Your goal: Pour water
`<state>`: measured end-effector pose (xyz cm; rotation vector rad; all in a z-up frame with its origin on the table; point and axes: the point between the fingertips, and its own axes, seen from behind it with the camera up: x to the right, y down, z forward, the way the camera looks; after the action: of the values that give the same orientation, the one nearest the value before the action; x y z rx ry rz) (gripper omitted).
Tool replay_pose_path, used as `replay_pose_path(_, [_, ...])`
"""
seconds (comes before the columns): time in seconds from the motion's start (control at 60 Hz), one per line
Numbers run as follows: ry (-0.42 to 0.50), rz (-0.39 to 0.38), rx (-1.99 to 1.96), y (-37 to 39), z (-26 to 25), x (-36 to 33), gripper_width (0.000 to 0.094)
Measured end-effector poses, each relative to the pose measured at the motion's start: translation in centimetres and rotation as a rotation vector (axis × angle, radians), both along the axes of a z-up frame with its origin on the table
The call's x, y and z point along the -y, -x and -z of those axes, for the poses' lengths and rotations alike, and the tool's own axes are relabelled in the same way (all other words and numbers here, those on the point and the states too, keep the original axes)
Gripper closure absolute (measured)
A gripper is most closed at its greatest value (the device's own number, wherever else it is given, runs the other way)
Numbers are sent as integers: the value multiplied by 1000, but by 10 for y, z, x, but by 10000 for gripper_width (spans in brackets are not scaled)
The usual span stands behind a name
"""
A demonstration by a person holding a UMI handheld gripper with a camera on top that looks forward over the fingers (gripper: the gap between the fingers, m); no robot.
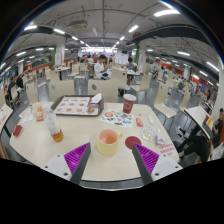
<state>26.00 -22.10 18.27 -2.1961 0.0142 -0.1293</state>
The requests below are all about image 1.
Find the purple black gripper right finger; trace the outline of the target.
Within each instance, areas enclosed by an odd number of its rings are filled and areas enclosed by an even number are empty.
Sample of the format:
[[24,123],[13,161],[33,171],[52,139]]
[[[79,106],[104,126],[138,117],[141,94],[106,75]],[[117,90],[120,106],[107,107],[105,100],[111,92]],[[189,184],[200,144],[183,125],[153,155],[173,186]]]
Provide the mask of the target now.
[[182,169],[182,167],[167,155],[158,155],[154,151],[134,143],[132,153],[136,160],[144,185],[164,178]]

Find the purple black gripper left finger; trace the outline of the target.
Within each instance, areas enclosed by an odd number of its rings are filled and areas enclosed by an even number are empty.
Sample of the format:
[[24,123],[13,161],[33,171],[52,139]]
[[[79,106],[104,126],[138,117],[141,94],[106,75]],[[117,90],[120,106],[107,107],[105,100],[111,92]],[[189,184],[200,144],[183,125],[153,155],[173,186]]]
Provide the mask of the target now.
[[56,154],[42,169],[72,183],[79,184],[90,153],[91,145],[86,143],[65,155]]

